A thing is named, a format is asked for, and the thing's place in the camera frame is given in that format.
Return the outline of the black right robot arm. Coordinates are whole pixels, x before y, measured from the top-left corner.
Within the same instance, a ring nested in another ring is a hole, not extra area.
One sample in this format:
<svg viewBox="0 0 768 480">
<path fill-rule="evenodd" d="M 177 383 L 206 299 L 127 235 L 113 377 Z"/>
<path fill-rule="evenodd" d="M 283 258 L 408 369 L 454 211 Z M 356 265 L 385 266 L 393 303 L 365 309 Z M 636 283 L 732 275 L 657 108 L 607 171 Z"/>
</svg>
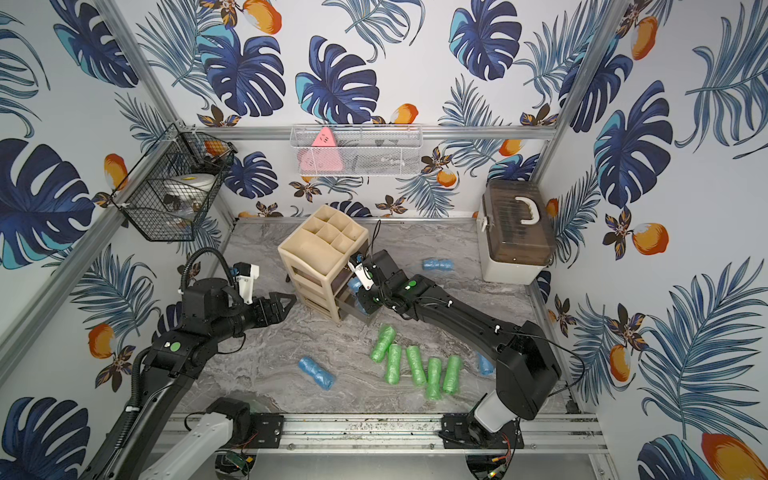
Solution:
<svg viewBox="0 0 768 480">
<path fill-rule="evenodd" d="M 348 267 L 360 280 L 360 304 L 388 309 L 404 320 L 436 326 L 479 351 L 495 365 L 495 389 L 470 413 L 472 423 L 497 433 L 513 420 L 531 421 L 561 378 L 562 370 L 542 328 L 499 320 L 456 299 L 433 280 L 409 277 L 389 253 L 351 255 Z"/>
</svg>

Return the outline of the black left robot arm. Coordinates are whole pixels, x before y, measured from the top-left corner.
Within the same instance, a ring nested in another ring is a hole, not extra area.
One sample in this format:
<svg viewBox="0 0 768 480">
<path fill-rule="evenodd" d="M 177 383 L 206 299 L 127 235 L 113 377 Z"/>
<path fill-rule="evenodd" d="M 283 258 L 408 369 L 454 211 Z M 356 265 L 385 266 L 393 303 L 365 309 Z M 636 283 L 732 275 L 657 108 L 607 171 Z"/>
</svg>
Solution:
<svg viewBox="0 0 768 480">
<path fill-rule="evenodd" d="M 82 479 L 137 479 L 171 414 L 219 344 L 284 321 L 294 294 L 271 292 L 247 304 L 225 279 L 197 281 L 182 293 L 181 324 L 134 361 L 131 395 Z"/>
</svg>

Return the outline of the blue roll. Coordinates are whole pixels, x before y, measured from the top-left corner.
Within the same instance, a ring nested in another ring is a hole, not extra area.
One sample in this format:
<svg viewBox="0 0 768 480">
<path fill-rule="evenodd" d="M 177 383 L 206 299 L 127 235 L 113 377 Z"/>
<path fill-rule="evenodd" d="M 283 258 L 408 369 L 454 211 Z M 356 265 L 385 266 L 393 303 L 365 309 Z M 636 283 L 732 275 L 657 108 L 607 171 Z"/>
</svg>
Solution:
<svg viewBox="0 0 768 480">
<path fill-rule="evenodd" d="M 308 356 L 298 361 L 299 368 L 323 390 L 329 391 L 335 384 L 335 376 Z"/>
<path fill-rule="evenodd" d="M 494 363 L 481 354 L 477 356 L 477 369 L 482 376 L 490 376 L 495 373 Z"/>
<path fill-rule="evenodd" d="M 347 286 L 353 294 L 357 294 L 359 289 L 362 287 L 362 282 L 357 277 L 352 277 L 348 281 Z"/>
<path fill-rule="evenodd" d="M 453 271 L 454 262 L 449 259 L 429 258 L 422 261 L 422 269 L 425 271 Z"/>
</svg>

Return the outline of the beige drawer organizer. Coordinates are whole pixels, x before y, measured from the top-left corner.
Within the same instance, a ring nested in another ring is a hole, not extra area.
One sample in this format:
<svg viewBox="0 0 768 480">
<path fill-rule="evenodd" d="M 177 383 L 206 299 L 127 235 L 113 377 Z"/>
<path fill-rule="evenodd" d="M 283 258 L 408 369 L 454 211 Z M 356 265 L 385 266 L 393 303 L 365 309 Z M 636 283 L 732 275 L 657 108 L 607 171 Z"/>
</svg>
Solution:
<svg viewBox="0 0 768 480">
<path fill-rule="evenodd" d="M 350 257 L 364 253 L 370 233 L 352 217 L 321 206 L 278 247 L 300 301 L 339 325 L 337 296 L 353 276 Z"/>
</svg>

